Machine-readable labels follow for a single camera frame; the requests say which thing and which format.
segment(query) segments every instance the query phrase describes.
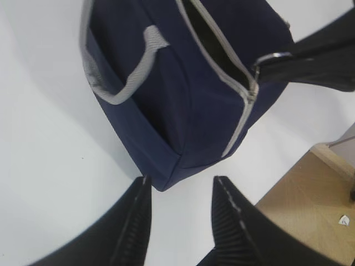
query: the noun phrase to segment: gray zipper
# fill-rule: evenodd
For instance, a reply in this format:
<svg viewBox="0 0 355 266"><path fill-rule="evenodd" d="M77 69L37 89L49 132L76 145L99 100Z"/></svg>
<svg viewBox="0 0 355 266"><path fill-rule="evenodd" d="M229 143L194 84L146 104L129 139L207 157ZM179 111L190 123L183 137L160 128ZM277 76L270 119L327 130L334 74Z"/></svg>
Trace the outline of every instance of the gray zipper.
<svg viewBox="0 0 355 266"><path fill-rule="evenodd" d="M254 103L257 98L258 94L258 85L257 81L251 76L251 74L248 72L246 67L242 64L240 61L239 57L233 50L232 46L226 39L226 37L223 35L223 32L221 29L218 27L216 22L213 20L212 16L208 13L204 5L199 1L199 0L191 0L191 3L195 6L195 8L199 11L205 22L208 24L208 26L211 28L213 33L215 34L216 38L222 45L224 51L226 52L227 56L229 59L234 63L236 67L238 67L248 78L249 80L249 87L250 90L247 90L244 86L242 86L238 81L234 80L230 76L228 76L215 62L214 60L210 57L208 52L205 50L204 46L199 40L199 37L194 31L193 26L190 23L190 20L186 14L184 5L181 0L176 0L177 6L179 8L179 11L182 15L182 17L185 20L186 25L188 26L192 36L195 39L195 42L199 46L203 56L206 58L210 66L213 68L213 70L217 73L219 78L226 83L230 88L232 88L234 91L236 91L239 96L243 98L244 101L244 109L242 116L239 119L239 122L236 126L236 129L231 136L231 139L229 143L227 144L224 152L222 153L221 157L225 157L232 149L233 145L237 141L238 137L240 136L241 131L243 130L246 121L248 120L250 113L253 109Z"/></svg>

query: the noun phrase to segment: white floor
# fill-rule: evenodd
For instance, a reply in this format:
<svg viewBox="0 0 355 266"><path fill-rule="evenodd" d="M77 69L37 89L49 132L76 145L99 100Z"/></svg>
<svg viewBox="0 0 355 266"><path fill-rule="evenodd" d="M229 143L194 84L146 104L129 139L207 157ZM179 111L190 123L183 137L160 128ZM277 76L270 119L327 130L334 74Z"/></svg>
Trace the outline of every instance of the white floor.
<svg viewBox="0 0 355 266"><path fill-rule="evenodd" d="M351 0L270 0L298 40ZM0 265L24 266L99 218L140 175L85 79L82 1L0 1ZM355 94L291 84L230 159L153 193L146 265L196 265L213 247L212 177L256 203L315 143L355 121Z"/></svg>

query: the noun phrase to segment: baseboard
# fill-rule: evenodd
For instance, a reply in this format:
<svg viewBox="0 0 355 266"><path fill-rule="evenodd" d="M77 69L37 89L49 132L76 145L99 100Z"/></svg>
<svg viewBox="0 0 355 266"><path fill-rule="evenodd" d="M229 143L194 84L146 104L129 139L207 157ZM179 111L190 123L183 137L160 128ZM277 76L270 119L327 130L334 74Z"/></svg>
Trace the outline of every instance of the baseboard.
<svg viewBox="0 0 355 266"><path fill-rule="evenodd" d="M346 180L354 179L355 168L329 149L327 144L314 145L311 152Z"/></svg>

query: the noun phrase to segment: tan floor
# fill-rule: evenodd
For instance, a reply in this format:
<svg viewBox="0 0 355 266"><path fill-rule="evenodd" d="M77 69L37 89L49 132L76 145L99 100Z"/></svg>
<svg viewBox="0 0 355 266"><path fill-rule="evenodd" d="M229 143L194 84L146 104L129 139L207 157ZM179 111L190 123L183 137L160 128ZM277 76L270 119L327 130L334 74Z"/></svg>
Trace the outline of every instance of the tan floor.
<svg viewBox="0 0 355 266"><path fill-rule="evenodd" d="M353 180L345 180L318 157L307 153L257 204L274 223L306 245L344 264L355 257ZM338 224L350 217L350 226Z"/></svg>

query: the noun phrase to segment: navy blue bag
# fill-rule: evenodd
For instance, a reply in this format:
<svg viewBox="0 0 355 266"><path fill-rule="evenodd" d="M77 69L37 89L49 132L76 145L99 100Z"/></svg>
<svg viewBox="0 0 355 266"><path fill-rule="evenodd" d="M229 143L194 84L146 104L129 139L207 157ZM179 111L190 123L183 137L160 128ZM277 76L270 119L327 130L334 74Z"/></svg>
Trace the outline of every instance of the navy blue bag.
<svg viewBox="0 0 355 266"><path fill-rule="evenodd" d="M102 109L164 191L231 156L286 82L252 65L293 43L265 0L87 0L80 47Z"/></svg>

